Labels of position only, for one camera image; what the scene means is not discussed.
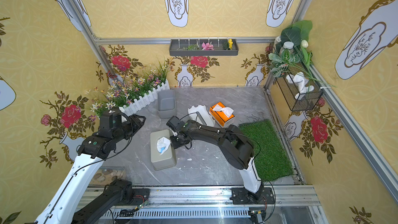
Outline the orange tissue box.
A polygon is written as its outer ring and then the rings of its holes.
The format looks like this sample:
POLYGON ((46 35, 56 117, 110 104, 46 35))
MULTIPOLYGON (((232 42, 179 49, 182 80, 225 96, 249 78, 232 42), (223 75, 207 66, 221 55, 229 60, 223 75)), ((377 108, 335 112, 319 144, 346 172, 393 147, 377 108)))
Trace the orange tissue box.
POLYGON ((235 121, 234 110, 230 107, 225 106, 222 102, 218 102, 211 106, 209 113, 212 118, 219 124, 222 128, 228 127, 235 121))

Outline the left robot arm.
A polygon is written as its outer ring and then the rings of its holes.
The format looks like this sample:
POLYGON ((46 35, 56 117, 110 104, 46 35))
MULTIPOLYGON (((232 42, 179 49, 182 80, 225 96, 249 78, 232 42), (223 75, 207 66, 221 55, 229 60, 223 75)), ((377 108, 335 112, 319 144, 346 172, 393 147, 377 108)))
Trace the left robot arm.
POLYGON ((36 218, 36 224, 94 224, 116 204, 129 204, 134 200, 132 183, 116 179, 106 190, 81 210, 77 206, 90 181, 102 164, 112 158, 117 143, 132 137, 144 126, 146 117, 130 116, 117 107, 102 113, 97 132, 79 146, 70 172, 50 203, 36 218))

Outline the blue tissue paper pack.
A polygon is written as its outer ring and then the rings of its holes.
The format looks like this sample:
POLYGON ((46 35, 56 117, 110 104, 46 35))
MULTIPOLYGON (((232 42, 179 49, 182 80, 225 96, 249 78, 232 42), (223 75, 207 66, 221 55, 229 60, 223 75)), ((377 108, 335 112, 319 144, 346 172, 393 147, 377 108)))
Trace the blue tissue paper pack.
POLYGON ((161 137, 157 140, 157 150, 159 154, 164 154, 169 146, 171 145, 171 140, 168 139, 167 137, 161 137))

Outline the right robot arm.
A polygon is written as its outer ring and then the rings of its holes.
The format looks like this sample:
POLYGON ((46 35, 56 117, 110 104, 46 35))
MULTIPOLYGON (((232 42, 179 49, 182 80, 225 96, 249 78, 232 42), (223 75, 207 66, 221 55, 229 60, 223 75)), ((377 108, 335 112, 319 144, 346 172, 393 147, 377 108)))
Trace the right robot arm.
POLYGON ((183 121, 176 116, 170 118, 166 125, 173 132, 170 139, 174 149, 194 140, 218 146, 227 162, 239 170, 244 182, 242 193, 233 193, 233 199, 241 195, 244 197, 239 202, 254 202, 262 198, 264 186, 255 166, 255 146, 237 126, 216 128, 194 120, 183 121))

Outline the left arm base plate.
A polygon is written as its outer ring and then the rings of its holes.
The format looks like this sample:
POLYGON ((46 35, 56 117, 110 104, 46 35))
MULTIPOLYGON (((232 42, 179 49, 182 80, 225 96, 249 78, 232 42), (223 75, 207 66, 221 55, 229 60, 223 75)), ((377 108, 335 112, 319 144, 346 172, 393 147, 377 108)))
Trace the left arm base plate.
POLYGON ((126 205, 138 206, 149 199, 149 188, 133 188, 127 191, 126 205))

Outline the grey plastic bin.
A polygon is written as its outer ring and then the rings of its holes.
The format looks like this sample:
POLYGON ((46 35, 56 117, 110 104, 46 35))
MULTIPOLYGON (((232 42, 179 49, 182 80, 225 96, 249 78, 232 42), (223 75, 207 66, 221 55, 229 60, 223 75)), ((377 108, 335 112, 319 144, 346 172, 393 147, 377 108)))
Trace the grey plastic bin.
POLYGON ((176 95, 174 90, 164 90, 157 94, 157 112, 161 119, 177 115, 176 95))

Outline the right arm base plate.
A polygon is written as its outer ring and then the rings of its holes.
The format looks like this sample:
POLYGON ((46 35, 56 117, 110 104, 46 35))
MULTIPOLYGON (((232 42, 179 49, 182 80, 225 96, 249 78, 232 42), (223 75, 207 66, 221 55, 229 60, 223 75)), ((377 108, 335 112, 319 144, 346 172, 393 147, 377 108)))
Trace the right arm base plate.
POLYGON ((231 197, 235 205, 247 204, 275 204, 275 194, 272 188, 260 188, 258 192, 252 193, 245 188, 232 188, 231 197))

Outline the beige tissue box lid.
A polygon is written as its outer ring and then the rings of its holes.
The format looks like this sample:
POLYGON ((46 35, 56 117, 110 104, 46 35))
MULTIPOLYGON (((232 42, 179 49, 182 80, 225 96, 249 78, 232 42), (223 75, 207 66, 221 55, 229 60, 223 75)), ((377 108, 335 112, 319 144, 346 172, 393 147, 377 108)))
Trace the beige tissue box lid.
POLYGON ((177 164, 175 150, 171 145, 170 130, 150 134, 150 160, 156 171, 174 167, 177 164))

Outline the white tissue box lid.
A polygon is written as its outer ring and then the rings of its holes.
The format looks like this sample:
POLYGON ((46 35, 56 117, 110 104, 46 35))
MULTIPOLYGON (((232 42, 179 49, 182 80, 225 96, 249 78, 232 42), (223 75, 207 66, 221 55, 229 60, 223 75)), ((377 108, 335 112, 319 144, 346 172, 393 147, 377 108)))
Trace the white tissue box lid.
POLYGON ((198 105, 192 106, 188 109, 188 116, 191 120, 198 122, 199 124, 206 125, 209 127, 215 126, 215 121, 211 117, 211 115, 206 110, 206 106, 198 105))

